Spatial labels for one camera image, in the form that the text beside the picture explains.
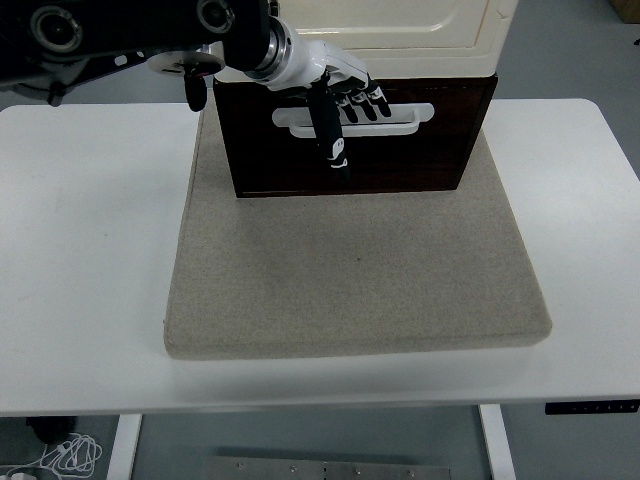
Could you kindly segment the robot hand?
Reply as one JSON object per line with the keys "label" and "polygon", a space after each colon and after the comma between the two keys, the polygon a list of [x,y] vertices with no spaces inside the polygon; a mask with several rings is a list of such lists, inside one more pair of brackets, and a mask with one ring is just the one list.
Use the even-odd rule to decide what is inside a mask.
{"label": "robot hand", "polygon": [[351,176],[340,114],[358,121],[357,109],[368,120],[390,117],[391,110],[379,84],[365,63],[324,41],[291,40],[284,70],[267,81],[272,91],[303,92],[321,155],[341,180]]}

